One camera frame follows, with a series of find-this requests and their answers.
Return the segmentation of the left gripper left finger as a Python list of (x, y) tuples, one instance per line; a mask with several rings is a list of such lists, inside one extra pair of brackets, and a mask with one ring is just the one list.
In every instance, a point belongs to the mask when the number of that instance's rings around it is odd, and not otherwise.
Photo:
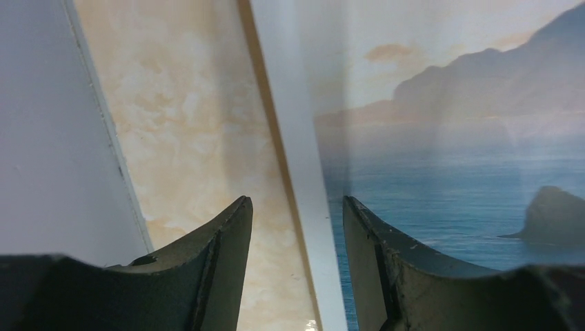
[(107, 268), (62, 254), (1, 257), (2, 330), (235, 330), (253, 206), (239, 197), (172, 243)]

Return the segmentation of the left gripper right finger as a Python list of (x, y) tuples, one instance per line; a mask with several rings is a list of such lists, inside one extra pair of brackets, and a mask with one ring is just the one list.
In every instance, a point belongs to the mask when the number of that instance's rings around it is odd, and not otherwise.
[(344, 197), (343, 228), (361, 330), (583, 330), (584, 267), (508, 271), (462, 261)]

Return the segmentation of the landscape photo print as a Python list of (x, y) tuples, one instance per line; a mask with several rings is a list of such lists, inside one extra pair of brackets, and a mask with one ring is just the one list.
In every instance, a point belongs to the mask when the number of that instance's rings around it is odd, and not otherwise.
[(490, 269), (584, 262), (583, 1), (251, 1), (310, 254), (342, 199)]

